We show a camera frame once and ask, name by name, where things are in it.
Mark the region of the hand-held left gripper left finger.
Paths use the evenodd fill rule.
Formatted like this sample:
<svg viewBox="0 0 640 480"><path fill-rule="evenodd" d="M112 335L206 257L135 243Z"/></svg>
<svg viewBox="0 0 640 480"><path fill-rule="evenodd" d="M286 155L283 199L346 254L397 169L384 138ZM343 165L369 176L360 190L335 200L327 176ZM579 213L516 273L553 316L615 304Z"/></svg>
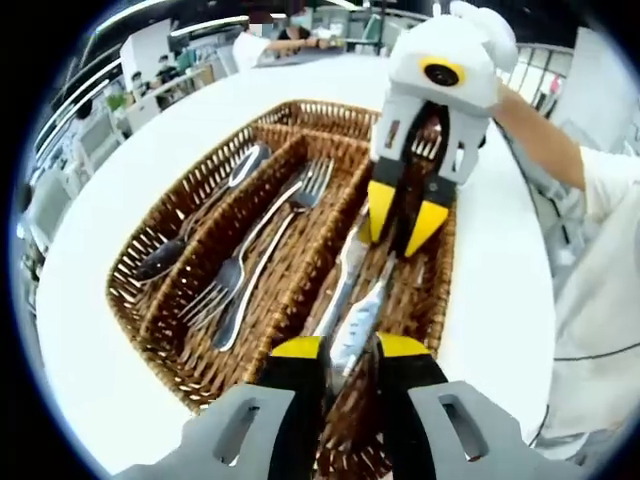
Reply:
<svg viewBox="0 0 640 480"><path fill-rule="evenodd" d="M179 445L120 479L308 479L326 392L323 338L276 347L254 383L238 384L188 420Z"/></svg>

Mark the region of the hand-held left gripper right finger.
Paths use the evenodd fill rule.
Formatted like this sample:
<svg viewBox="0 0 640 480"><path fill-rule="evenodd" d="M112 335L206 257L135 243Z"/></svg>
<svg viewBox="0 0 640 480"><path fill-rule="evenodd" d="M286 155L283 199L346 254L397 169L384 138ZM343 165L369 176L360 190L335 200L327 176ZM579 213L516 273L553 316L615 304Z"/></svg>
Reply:
<svg viewBox="0 0 640 480"><path fill-rule="evenodd" d="M396 479L580 479L578 466L528 447L518 421L464 381L449 381L419 341L379 333L377 388Z"/></svg>

